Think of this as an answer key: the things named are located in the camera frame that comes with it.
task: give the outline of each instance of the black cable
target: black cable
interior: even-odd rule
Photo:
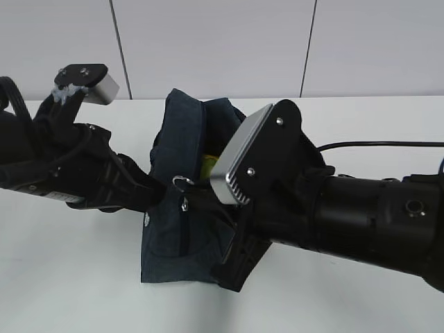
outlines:
[[[44,154],[43,145],[33,125],[33,120],[29,114],[28,108],[23,100],[22,94],[20,94],[19,88],[17,88],[14,81],[7,77],[0,77],[0,89],[2,89],[10,101],[10,104],[14,110],[15,115],[22,123],[24,127],[25,135],[28,137],[28,142],[34,151],[36,157],[42,157]]]
[[[343,147],[371,147],[371,146],[391,146],[391,147],[444,147],[444,142],[412,142],[412,141],[350,141],[336,142],[318,147],[319,151]]]
[[[83,149],[85,149],[86,146],[88,145],[88,143],[92,137],[91,128],[84,123],[75,123],[74,126],[79,127],[80,130],[82,131],[80,142],[72,150],[70,150],[67,154],[50,162],[48,164],[49,170],[60,166],[62,163],[66,162],[67,160],[70,160],[73,157],[76,157],[77,154],[79,154],[81,151],[83,151]]]

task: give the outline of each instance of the dark blue fabric bag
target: dark blue fabric bag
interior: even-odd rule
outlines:
[[[233,231],[207,215],[184,211],[184,196],[172,179],[198,181],[203,154],[220,156],[244,119],[228,99],[200,102],[177,89],[168,95],[150,154],[150,175],[167,191],[145,217],[142,282],[214,282],[210,269],[221,263]]]

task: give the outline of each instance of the metal ring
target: metal ring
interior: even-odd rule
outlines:
[[[194,185],[194,181],[192,181],[191,179],[189,179],[189,178],[187,178],[187,177],[184,177],[184,176],[174,176],[174,177],[173,177],[173,185],[176,187],[176,189],[178,189],[178,190],[181,191],[182,193],[185,192],[185,190],[184,190],[184,189],[181,189],[181,188],[176,184],[176,182],[177,182],[178,180],[182,180],[182,181],[184,181],[184,182],[187,182],[188,185]]]

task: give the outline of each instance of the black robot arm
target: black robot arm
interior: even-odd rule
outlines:
[[[224,263],[213,269],[219,284],[240,291],[278,242],[418,275],[444,291],[442,171],[402,181],[334,177],[300,125],[293,102],[268,105],[242,123],[211,186],[189,188],[191,206],[236,231]],[[208,203],[211,195],[221,204]],[[227,206],[238,207],[229,218],[219,212]]]
[[[0,187],[104,212],[160,202],[164,185],[112,151],[110,131],[74,123],[83,101],[109,104],[118,89],[105,65],[69,65],[31,119],[13,81],[0,78]]]

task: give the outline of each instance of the white tabletop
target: white tabletop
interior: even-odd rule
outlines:
[[[250,114],[273,99],[233,100]],[[444,97],[295,100],[316,145],[343,140],[444,141]],[[37,102],[29,102],[35,110]],[[149,170],[164,101],[84,105],[79,122]],[[436,173],[439,148],[344,148],[339,173]],[[199,282],[141,284],[142,215],[70,210],[0,191],[0,332],[442,332],[444,295],[422,279],[272,245],[241,293]]]

